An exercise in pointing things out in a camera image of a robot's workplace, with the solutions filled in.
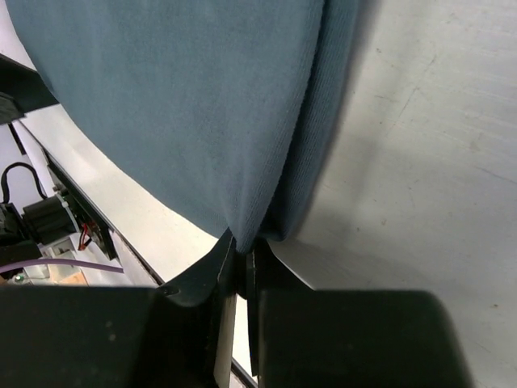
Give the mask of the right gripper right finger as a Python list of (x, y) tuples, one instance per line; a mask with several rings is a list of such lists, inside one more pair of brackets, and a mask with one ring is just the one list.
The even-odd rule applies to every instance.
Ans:
[(246, 257), (261, 387), (470, 387), (448, 312), (418, 290), (314, 290), (259, 239)]

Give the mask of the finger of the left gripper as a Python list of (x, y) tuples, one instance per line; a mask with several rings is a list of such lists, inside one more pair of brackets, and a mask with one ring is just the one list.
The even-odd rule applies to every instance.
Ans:
[(1, 55), (1, 123), (9, 124), (29, 112), (59, 104), (37, 72)]

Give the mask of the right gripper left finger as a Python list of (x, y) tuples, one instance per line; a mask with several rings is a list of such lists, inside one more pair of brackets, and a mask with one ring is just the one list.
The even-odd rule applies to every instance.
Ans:
[(1, 289), (4, 387), (226, 387), (235, 240), (157, 288)]

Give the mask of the blue t shirt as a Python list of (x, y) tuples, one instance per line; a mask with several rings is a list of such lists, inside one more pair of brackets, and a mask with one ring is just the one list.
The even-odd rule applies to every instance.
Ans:
[(309, 203), (357, 1), (9, 1), (72, 121), (122, 171), (240, 252)]

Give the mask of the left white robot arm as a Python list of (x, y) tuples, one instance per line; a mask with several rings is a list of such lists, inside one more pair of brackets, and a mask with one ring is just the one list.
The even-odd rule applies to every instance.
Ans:
[[(14, 122), (29, 112), (51, 107), (57, 100), (41, 76), (25, 65), (1, 55), (1, 125), (6, 127), (22, 156), (27, 149)], [(19, 211), (13, 202), (9, 184), (11, 173), (24, 171), (32, 181), (23, 188), (35, 189), (39, 200)], [(66, 237), (77, 229), (72, 213), (57, 196), (44, 190), (41, 178), (31, 162), (16, 160), (1, 167), (1, 278), (3, 281), (23, 271), (27, 261), (42, 257), (40, 244)]]

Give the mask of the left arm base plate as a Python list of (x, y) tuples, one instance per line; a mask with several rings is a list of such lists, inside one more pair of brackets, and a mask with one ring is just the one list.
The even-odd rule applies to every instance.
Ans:
[(21, 122), (15, 124), (28, 141), (33, 141), (43, 155), (44, 165), (53, 182), (53, 192), (69, 205), (80, 230), (75, 238), (74, 254), (81, 259), (97, 260), (101, 264), (120, 267), (124, 273), (117, 280), (125, 278), (133, 285), (158, 287), (163, 280), (134, 251), (131, 244), (118, 234), (98, 207), (90, 201), (83, 190), (61, 168), (55, 158), (36, 140)]

